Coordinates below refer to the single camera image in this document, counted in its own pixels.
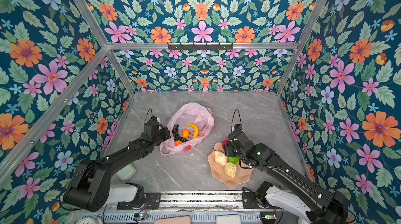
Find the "red fake fruit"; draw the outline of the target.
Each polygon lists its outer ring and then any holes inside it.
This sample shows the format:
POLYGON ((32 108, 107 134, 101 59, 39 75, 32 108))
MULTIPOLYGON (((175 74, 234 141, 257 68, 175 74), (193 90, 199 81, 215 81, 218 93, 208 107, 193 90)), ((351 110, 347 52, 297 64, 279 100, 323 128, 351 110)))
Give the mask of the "red fake fruit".
POLYGON ((222 148, 223 148, 223 150, 225 150, 226 144, 227 144, 228 142, 229 142, 228 139, 226 139, 226 140, 223 141, 223 143, 222 143, 222 148))

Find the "green fake custard apple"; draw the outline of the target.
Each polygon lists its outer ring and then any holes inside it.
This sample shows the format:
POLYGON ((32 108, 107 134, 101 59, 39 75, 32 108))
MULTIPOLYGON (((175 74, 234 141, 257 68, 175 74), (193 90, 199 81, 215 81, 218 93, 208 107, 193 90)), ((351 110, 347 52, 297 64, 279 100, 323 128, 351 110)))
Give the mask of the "green fake custard apple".
POLYGON ((228 162, 237 164, 239 163, 240 159, 238 157, 228 157, 228 162))

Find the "pale round fake fruit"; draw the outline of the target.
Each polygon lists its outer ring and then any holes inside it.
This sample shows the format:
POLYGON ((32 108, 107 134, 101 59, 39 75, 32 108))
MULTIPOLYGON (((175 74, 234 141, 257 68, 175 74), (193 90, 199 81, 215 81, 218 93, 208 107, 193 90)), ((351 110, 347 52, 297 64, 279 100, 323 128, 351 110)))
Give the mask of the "pale round fake fruit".
POLYGON ((221 151, 214 151, 215 162, 221 166, 225 166, 228 162, 228 157, 221 151))

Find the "beige fake potato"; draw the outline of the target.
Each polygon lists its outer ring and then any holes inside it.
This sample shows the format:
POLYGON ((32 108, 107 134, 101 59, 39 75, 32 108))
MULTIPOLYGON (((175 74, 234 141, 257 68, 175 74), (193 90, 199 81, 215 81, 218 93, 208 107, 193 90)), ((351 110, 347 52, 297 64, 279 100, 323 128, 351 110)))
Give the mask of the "beige fake potato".
POLYGON ((237 166, 232 162, 227 162, 224 166, 224 173, 229 178, 234 178, 237 175, 237 166))

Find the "orange fake fruit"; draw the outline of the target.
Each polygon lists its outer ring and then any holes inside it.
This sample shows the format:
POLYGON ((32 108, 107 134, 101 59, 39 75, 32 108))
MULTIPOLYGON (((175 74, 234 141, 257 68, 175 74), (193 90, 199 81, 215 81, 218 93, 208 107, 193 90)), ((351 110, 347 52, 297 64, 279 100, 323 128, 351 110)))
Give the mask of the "orange fake fruit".
POLYGON ((183 144, 181 140, 177 140, 174 142, 175 147, 179 146, 180 144, 183 144))
POLYGON ((184 130, 182 131, 182 135, 181 135, 181 137, 182 137, 182 138, 184 138, 184 139, 188 139, 188 138, 189 138, 189 136, 190 136, 190 132, 189 132, 189 130, 187 130, 187 129, 184 129, 184 130))

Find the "pink plastic bag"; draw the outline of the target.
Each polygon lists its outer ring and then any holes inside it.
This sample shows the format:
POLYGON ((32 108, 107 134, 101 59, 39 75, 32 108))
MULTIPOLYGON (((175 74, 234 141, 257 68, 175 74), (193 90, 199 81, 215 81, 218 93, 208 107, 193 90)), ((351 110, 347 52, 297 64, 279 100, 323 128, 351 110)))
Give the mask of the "pink plastic bag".
POLYGON ((160 145, 162 155, 182 154, 193 149, 215 126, 210 108, 198 103, 184 104, 167 121, 170 138, 160 145))

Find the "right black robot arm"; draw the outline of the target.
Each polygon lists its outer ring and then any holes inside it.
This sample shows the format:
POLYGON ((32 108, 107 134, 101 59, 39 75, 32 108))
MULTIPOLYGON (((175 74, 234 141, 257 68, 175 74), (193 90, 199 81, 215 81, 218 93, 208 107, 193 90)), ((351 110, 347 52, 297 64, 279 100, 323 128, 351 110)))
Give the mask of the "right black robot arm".
POLYGON ((258 169, 277 180, 284 189, 263 182, 256 191, 261 206, 269 205, 288 211, 307 224, 344 224, 348 217, 348 200, 341 193, 331 193, 297 172, 273 149, 254 144, 242 125, 232 126, 225 144, 228 157, 239 158, 242 169, 258 169))

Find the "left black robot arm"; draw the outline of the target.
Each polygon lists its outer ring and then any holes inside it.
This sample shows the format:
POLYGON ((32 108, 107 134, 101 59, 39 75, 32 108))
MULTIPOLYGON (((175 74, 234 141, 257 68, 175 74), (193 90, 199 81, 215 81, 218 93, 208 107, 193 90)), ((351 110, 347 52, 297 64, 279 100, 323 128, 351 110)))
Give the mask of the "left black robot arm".
POLYGON ((66 186, 63 202, 91 212, 109 204, 111 178, 129 164, 149 155, 156 146, 170 138, 170 131, 156 117, 144 124, 139 138, 106 157, 83 160, 66 186))

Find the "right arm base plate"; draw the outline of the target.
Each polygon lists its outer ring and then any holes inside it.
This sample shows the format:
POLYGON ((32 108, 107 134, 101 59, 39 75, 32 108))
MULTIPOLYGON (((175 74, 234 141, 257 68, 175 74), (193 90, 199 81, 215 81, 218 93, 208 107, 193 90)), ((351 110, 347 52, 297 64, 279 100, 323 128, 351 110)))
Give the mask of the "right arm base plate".
POLYGON ((244 209, 265 209, 268 204, 261 200, 256 193, 247 188, 242 188, 242 204, 244 209))

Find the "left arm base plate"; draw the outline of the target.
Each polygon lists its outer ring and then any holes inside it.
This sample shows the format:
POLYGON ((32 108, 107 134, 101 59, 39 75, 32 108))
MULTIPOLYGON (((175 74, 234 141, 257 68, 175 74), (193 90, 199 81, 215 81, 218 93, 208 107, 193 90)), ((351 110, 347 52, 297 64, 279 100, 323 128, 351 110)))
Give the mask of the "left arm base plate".
POLYGON ((117 204, 118 210, 155 210, 159 208, 161 193, 139 193, 132 201, 120 202, 117 204))

